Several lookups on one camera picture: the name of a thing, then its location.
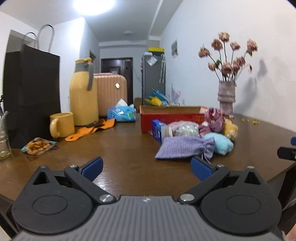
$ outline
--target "light blue cloth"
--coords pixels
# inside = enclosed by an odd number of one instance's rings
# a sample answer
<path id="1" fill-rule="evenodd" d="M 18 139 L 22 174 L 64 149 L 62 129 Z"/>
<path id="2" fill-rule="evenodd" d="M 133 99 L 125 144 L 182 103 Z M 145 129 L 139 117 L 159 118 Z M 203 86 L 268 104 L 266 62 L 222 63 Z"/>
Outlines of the light blue cloth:
<path id="1" fill-rule="evenodd" d="M 214 148 L 214 138 L 204 139 L 193 136 L 167 137 L 164 139 L 155 158 L 172 159 L 202 155 L 203 159 L 209 162 L 213 156 Z"/>
<path id="2" fill-rule="evenodd" d="M 214 152 L 220 155 L 226 155 L 228 152 L 231 152 L 233 149 L 233 143 L 226 136 L 210 132 L 204 136 L 205 139 L 214 138 L 215 139 L 215 149 Z"/>

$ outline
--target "yellow cloth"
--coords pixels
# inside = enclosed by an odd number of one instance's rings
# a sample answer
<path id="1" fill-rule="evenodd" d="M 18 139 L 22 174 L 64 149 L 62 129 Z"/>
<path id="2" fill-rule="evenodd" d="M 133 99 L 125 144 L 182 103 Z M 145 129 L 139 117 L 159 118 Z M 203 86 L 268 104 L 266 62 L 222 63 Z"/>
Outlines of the yellow cloth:
<path id="1" fill-rule="evenodd" d="M 225 119 L 225 125 L 221 133 L 229 138 L 231 141 L 235 141 L 238 136 L 239 128 L 237 125 L 233 124 L 231 120 Z"/>
<path id="2" fill-rule="evenodd" d="M 154 106 L 161 106 L 162 105 L 162 101 L 158 97 L 151 97 L 150 96 L 150 99 L 151 100 L 145 99 L 145 101 L 151 105 L 154 105 Z"/>

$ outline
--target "black paper bag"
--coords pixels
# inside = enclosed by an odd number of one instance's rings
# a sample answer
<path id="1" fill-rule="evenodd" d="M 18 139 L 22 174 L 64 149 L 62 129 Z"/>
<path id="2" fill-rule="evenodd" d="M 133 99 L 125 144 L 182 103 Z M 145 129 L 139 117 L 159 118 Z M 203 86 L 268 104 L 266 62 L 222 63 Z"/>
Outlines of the black paper bag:
<path id="1" fill-rule="evenodd" d="M 27 45 L 6 53 L 3 102 L 11 147 L 22 148 L 35 137 L 52 140 L 49 116 L 61 112 L 59 59 Z"/>

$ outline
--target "orange oven mitt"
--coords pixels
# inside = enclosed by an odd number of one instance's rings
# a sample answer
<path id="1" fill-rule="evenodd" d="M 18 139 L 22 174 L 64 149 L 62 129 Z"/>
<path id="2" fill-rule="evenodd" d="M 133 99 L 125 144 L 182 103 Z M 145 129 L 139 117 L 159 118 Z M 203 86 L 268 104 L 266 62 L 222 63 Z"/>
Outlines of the orange oven mitt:
<path id="1" fill-rule="evenodd" d="M 104 119 L 101 119 L 100 122 L 96 126 L 93 126 L 90 128 L 82 127 L 77 131 L 77 133 L 66 137 L 65 141 L 69 141 L 69 142 L 77 141 L 79 138 L 81 138 L 83 136 L 87 136 L 87 135 L 95 133 L 98 129 L 105 130 L 108 128 L 112 128 L 114 125 L 115 125 L 115 119 L 111 119 L 111 120 L 107 120 L 107 121 L 105 121 Z"/>

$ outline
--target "red box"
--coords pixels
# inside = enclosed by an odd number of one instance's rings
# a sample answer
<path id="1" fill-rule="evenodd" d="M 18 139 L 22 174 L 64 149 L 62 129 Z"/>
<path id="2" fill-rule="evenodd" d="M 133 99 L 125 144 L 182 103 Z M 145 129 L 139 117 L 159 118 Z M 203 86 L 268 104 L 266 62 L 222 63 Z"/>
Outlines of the red box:
<path id="1" fill-rule="evenodd" d="M 200 114 L 200 107 L 155 107 L 140 106 L 142 133 L 152 130 L 151 122 L 160 120 L 170 124 L 174 121 L 193 121 L 201 124 L 205 121 L 205 115 Z"/>

